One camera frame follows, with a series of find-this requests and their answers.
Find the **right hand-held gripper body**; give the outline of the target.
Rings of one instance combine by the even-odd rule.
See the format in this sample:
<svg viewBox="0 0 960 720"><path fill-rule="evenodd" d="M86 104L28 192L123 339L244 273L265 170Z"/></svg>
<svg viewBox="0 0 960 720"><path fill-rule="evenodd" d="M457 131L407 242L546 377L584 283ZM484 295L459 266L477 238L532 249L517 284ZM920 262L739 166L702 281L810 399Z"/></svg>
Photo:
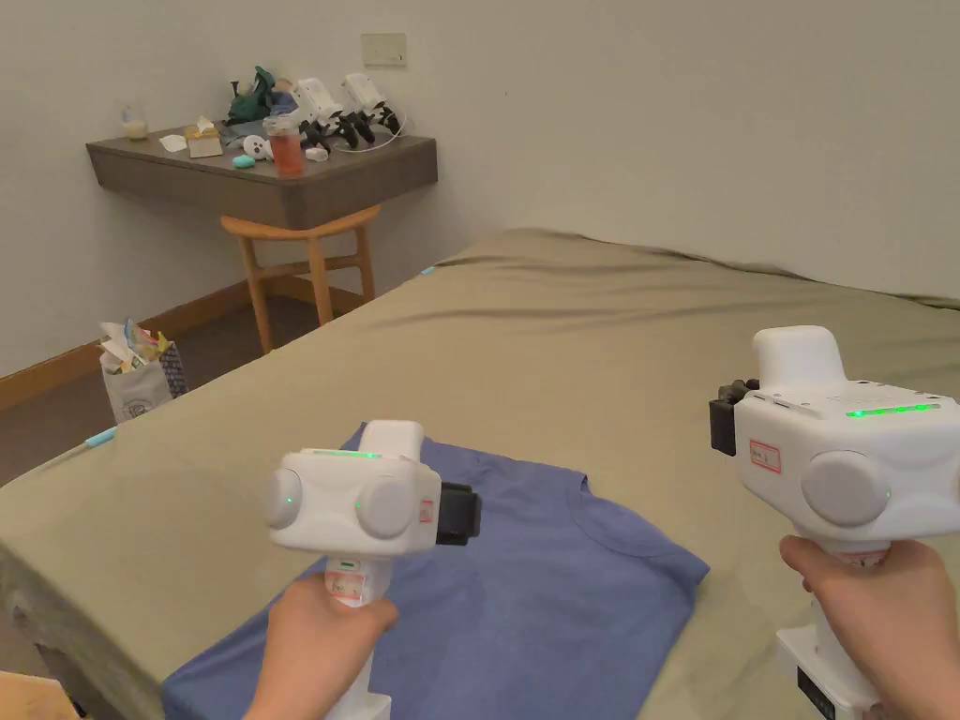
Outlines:
<svg viewBox="0 0 960 720"><path fill-rule="evenodd" d="M949 398L850 381L824 327L754 339L756 382L710 404L712 446L796 535L843 563L872 568L892 543L959 528L959 410ZM827 719L905 719L858 670L813 596L813 623L778 632L779 654Z"/></svg>

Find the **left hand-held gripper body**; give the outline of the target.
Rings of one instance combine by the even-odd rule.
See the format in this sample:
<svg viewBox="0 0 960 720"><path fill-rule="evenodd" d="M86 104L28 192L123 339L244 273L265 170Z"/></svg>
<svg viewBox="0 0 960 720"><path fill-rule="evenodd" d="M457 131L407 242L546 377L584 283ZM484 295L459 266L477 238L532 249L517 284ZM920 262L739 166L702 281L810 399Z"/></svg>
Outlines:
<svg viewBox="0 0 960 720"><path fill-rule="evenodd" d="M444 482L421 459L424 430L377 419L354 451L307 448L274 474L268 522L273 541L326 559L325 586L359 608L386 597L394 560L437 545L464 546L480 532L480 498ZM324 719L386 719L391 698L369 688L372 654Z"/></svg>

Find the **person's left hand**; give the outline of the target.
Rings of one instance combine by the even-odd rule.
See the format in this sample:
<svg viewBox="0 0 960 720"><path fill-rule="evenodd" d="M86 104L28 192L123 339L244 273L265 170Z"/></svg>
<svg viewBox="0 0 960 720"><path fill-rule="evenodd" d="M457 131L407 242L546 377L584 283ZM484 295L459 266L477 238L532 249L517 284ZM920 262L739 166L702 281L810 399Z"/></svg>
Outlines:
<svg viewBox="0 0 960 720"><path fill-rule="evenodd" d="M324 719L398 620L386 597L349 607L324 575L297 579L271 607L261 675L246 719Z"/></svg>

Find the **person's right hand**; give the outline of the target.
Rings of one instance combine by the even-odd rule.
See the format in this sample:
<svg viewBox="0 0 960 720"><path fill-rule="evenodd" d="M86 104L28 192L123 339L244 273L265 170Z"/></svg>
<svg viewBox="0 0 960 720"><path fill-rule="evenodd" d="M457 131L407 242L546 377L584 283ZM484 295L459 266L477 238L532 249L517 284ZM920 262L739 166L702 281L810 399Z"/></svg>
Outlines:
<svg viewBox="0 0 960 720"><path fill-rule="evenodd" d="M957 596L941 556L905 539L863 568L794 535L779 553L886 705L905 719L958 718Z"/></svg>

